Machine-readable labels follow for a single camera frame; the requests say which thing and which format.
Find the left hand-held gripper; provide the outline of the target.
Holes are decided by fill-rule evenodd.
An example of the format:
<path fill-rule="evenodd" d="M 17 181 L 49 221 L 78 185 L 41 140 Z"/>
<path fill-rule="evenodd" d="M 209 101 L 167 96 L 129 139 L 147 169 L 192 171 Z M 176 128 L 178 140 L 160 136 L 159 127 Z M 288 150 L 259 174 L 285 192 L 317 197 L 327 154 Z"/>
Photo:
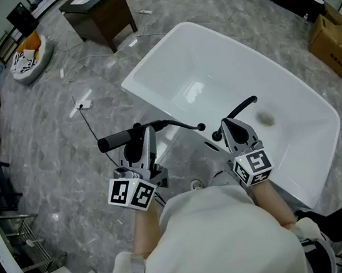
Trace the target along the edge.
<path fill-rule="evenodd" d="M 108 204 L 145 212 L 157 189 L 166 188 L 169 183 L 167 168 L 155 163 L 153 127 L 144 127 L 136 146 L 122 146 L 118 154 L 120 166 L 109 180 Z"/>

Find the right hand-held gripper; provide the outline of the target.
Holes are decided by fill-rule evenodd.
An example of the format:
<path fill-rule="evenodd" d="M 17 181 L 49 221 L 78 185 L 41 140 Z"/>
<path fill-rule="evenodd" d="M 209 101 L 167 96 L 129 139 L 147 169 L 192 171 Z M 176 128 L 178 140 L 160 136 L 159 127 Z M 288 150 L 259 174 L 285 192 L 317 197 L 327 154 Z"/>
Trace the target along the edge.
<path fill-rule="evenodd" d="M 221 132 L 233 157 L 231 170 L 239 180 L 245 186 L 268 180 L 274 164 L 254 129 L 238 119 L 224 118 Z"/>

